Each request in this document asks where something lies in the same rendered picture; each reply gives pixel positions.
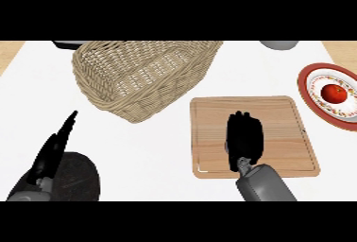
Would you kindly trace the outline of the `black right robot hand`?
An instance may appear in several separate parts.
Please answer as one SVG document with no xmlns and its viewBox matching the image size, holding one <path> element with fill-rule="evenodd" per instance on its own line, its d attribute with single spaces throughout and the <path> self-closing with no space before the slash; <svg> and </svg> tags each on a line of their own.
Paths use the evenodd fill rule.
<svg viewBox="0 0 357 242">
<path fill-rule="evenodd" d="M 247 112 L 235 111 L 226 120 L 225 144 L 228 164 L 232 172 L 238 171 L 238 158 L 256 164 L 263 152 L 262 125 Z"/>
</svg>

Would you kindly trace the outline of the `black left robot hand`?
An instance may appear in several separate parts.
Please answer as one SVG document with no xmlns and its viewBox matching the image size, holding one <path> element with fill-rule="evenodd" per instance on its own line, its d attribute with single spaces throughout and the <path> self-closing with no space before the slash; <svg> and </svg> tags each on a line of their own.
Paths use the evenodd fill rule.
<svg viewBox="0 0 357 242">
<path fill-rule="evenodd" d="M 58 131 L 49 135 L 46 141 L 44 142 L 27 173 L 26 182 L 30 185 L 36 185 L 38 180 L 42 178 L 54 178 L 76 114 L 77 112 L 73 111 L 69 117 L 64 119 Z"/>
</svg>

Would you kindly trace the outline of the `wooden cutting board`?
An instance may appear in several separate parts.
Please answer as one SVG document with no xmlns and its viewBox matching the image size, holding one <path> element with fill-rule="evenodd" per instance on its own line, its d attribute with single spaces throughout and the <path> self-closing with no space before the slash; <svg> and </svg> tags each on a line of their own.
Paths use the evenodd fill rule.
<svg viewBox="0 0 357 242">
<path fill-rule="evenodd" d="M 190 103 L 191 173 L 197 179 L 235 179 L 225 152 L 228 115 L 249 112 L 260 121 L 263 153 L 283 178 L 314 177 L 318 161 L 293 100 L 287 96 L 195 97 Z"/>
</svg>

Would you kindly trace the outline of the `woven wicker basket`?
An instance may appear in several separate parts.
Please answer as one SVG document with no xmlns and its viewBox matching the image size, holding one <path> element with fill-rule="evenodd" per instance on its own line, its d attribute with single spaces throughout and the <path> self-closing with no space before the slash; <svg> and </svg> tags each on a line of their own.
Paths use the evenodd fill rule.
<svg viewBox="0 0 357 242">
<path fill-rule="evenodd" d="M 204 78 L 221 41 L 89 41 L 72 73 L 89 104 L 131 123 L 151 117 Z"/>
</svg>

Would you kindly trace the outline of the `red round placemat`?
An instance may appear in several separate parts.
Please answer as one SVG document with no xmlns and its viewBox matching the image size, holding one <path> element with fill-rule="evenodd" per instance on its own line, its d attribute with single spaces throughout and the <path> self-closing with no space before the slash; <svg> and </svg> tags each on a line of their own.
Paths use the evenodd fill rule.
<svg viewBox="0 0 357 242">
<path fill-rule="evenodd" d="M 302 97 L 302 100 L 309 107 L 311 111 L 314 114 L 334 127 L 349 130 L 349 131 L 357 131 L 357 122 L 350 121 L 343 121 L 337 117 L 333 117 L 330 114 L 327 114 L 318 107 L 318 105 L 314 103 L 312 98 L 308 95 L 308 76 L 311 76 L 314 71 L 321 71 L 325 73 L 327 71 L 336 71 L 337 73 L 346 75 L 350 78 L 350 81 L 357 84 L 357 74 L 353 74 L 350 71 L 347 71 L 344 68 L 340 66 L 330 64 L 330 63 L 312 63 L 306 65 L 296 78 L 296 86 L 297 86 L 297 91 Z"/>
</svg>

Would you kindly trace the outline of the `white patterned plate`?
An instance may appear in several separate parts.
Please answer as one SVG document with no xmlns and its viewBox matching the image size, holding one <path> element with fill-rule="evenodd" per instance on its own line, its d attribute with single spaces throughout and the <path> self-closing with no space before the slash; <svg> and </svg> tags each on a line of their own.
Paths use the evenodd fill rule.
<svg viewBox="0 0 357 242">
<path fill-rule="evenodd" d="M 346 100 L 343 103 L 331 104 L 322 100 L 319 90 L 327 84 L 343 87 L 346 91 Z M 306 91 L 314 103 L 327 114 L 343 121 L 357 122 L 357 84 L 346 75 L 336 71 L 327 71 L 325 73 L 314 71 L 311 76 L 308 76 Z"/>
</svg>

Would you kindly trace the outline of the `red tomato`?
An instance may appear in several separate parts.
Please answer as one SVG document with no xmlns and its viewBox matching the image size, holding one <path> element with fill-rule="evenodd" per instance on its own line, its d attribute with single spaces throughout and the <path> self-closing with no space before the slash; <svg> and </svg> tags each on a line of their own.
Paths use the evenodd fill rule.
<svg viewBox="0 0 357 242">
<path fill-rule="evenodd" d="M 325 102 L 339 104 L 346 100 L 346 91 L 342 86 L 327 84 L 319 90 L 319 96 Z"/>
</svg>

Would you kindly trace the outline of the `grey rounded object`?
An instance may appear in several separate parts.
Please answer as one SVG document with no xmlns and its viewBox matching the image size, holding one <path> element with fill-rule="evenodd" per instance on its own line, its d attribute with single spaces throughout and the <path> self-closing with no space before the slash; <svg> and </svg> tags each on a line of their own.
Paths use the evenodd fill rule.
<svg viewBox="0 0 357 242">
<path fill-rule="evenodd" d="M 290 50 L 297 41 L 260 41 L 260 44 L 272 50 Z"/>
</svg>

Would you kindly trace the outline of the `dark flat object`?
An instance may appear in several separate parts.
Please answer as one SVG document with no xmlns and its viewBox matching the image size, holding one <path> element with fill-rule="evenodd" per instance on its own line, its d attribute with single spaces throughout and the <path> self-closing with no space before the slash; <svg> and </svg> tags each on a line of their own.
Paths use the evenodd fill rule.
<svg viewBox="0 0 357 242">
<path fill-rule="evenodd" d="M 76 50 L 79 46 L 85 43 L 85 41 L 54 41 L 52 44 L 60 49 Z"/>
</svg>

